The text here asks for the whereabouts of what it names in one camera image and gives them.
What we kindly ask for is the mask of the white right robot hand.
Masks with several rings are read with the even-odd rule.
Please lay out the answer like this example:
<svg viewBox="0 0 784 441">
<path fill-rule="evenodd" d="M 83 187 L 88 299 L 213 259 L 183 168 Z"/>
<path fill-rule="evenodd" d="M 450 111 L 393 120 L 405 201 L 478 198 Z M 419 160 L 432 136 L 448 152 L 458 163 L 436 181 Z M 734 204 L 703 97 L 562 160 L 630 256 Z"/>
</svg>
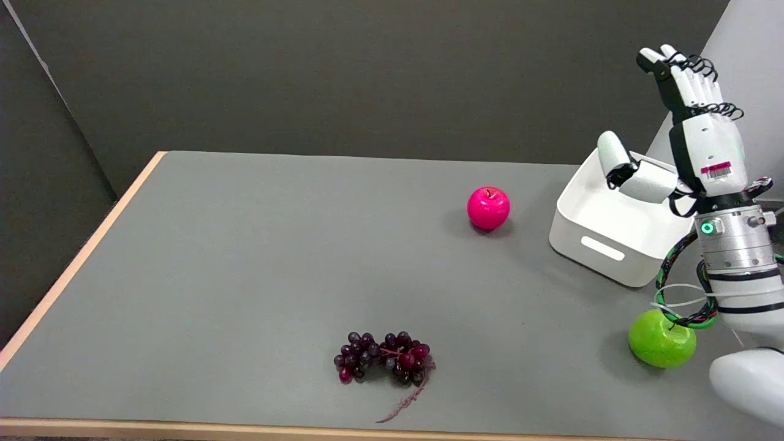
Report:
<svg viewBox="0 0 784 441">
<path fill-rule="evenodd" d="M 597 139 L 597 155 L 608 189 L 644 203 L 668 203 L 677 217 L 750 206 L 772 187 L 772 179 L 748 178 L 745 146 L 736 121 L 743 109 L 723 98 L 715 64 L 671 45 L 642 48 L 636 63 L 655 79 L 670 112 L 674 171 L 634 159 L 611 132 Z"/>
</svg>

